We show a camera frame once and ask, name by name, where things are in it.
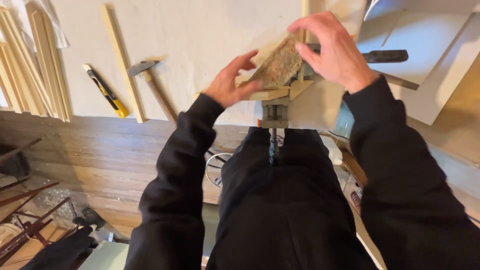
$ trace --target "wooden floor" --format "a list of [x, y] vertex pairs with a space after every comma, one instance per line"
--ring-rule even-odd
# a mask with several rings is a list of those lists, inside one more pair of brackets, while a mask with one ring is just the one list
[[[217, 126], [215, 153], [233, 152], [248, 127]], [[0, 112], [0, 142], [19, 146], [47, 136], [24, 152], [35, 179], [32, 185], [63, 181], [47, 194], [50, 201], [73, 198], [77, 211], [97, 210], [107, 229], [130, 237], [141, 221], [138, 202], [156, 177], [155, 163], [172, 133], [166, 121], [74, 117], [71, 123], [28, 113]], [[216, 203], [218, 188], [204, 181], [204, 201]]]

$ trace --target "hand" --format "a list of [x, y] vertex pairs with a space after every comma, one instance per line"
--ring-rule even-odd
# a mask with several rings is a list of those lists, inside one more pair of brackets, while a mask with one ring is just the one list
[[211, 97], [226, 109], [254, 92], [262, 90], [264, 84], [261, 80], [250, 82], [243, 87], [235, 87], [235, 77], [239, 75], [240, 69], [250, 70], [255, 68], [255, 64], [252, 63], [250, 59], [257, 55], [257, 53], [257, 50], [253, 50], [244, 55], [237, 56], [228, 66], [218, 73], [204, 94]]
[[318, 38], [322, 46], [320, 54], [303, 43], [296, 44], [295, 48], [313, 70], [325, 79], [343, 85], [353, 94], [378, 78], [333, 13], [312, 14], [294, 21], [288, 27], [289, 32], [298, 29], [308, 29]]

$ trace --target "black sleeve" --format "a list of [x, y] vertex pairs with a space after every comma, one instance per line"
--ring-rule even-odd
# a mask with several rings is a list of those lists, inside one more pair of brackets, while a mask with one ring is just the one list
[[385, 78], [344, 101], [355, 118], [351, 148], [368, 178], [361, 217], [387, 268], [480, 269], [480, 229]]
[[200, 269], [204, 241], [202, 180], [205, 152], [224, 109], [201, 94], [165, 144], [158, 176], [140, 199], [142, 224], [132, 231], [126, 270]]

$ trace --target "hammer head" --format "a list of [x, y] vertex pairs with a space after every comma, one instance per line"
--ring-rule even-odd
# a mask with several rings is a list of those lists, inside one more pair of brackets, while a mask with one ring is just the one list
[[153, 67], [154, 65], [156, 65], [158, 63], [160, 63], [160, 61], [150, 61], [150, 62], [141, 61], [140, 63], [134, 65], [131, 68], [129, 68], [127, 70], [127, 73], [128, 73], [129, 76], [133, 77], [133, 76], [138, 75], [140, 72]]

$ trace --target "yellow utility knife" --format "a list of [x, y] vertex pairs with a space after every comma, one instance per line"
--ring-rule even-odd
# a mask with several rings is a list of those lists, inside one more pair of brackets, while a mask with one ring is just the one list
[[128, 115], [127, 110], [124, 108], [124, 106], [120, 103], [120, 100], [117, 99], [117, 97], [112, 93], [110, 88], [107, 86], [107, 84], [100, 78], [97, 72], [93, 70], [89, 65], [84, 64], [82, 65], [87, 71], [87, 74], [90, 76], [92, 81], [96, 84], [98, 89], [100, 89], [100, 92], [105, 96], [105, 98], [108, 100], [112, 108], [115, 110], [117, 115], [120, 118], [125, 118]]

